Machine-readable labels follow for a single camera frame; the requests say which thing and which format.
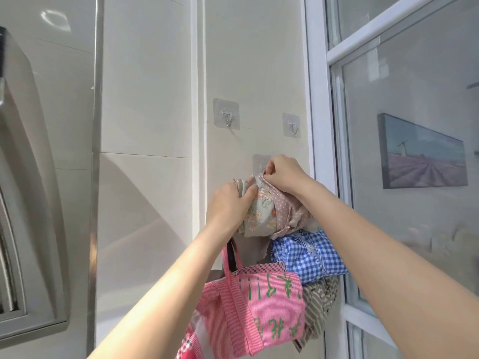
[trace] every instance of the striped fabric bag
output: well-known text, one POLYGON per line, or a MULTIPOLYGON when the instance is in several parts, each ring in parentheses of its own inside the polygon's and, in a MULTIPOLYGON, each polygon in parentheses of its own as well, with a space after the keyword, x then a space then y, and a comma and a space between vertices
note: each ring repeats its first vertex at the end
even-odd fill
POLYGON ((282 262, 229 269, 207 283, 188 326, 177 359, 232 359, 300 339, 305 327, 303 288, 282 262))

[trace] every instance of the glass window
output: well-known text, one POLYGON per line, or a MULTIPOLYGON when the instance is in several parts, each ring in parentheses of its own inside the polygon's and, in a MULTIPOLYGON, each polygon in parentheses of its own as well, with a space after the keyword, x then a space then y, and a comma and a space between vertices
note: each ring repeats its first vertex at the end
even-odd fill
MULTIPOLYGON (((479 294, 479 0, 403 25, 332 66, 347 192, 362 216, 479 294)), ((367 311, 357 287, 347 300, 367 311)))
POLYGON ((399 0, 326 0, 330 48, 361 29, 399 0))
POLYGON ((402 359, 400 351, 380 338, 348 324, 351 359, 402 359))

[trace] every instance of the windmill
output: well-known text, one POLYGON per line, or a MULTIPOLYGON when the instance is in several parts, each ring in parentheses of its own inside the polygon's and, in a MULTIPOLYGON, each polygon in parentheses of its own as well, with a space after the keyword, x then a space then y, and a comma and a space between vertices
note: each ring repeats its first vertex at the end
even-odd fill
POLYGON ((407 156, 408 155, 408 151, 406 150, 406 142, 409 141, 409 140, 405 140, 403 142, 401 142, 397 147, 401 146, 401 156, 407 156))

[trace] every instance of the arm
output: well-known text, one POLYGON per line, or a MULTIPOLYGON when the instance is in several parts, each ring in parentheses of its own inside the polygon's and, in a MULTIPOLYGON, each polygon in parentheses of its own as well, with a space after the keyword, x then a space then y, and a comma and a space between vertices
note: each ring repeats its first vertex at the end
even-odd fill
POLYGON ((445 273, 274 157, 265 179, 295 195, 318 220, 406 358, 479 358, 479 300, 445 273))
POLYGON ((205 228, 89 359, 175 357, 208 273, 244 220, 257 189, 250 187, 240 198, 236 186, 227 184, 214 193, 205 228))

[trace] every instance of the brown striped fabric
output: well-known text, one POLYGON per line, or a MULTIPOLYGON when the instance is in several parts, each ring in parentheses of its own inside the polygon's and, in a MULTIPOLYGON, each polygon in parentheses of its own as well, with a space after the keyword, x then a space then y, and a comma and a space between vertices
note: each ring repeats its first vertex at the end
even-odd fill
POLYGON ((302 338, 293 341, 298 352, 301 352, 309 339, 317 339, 323 334, 329 312, 336 301, 338 283, 339 277, 333 276, 303 286, 305 329, 302 338))

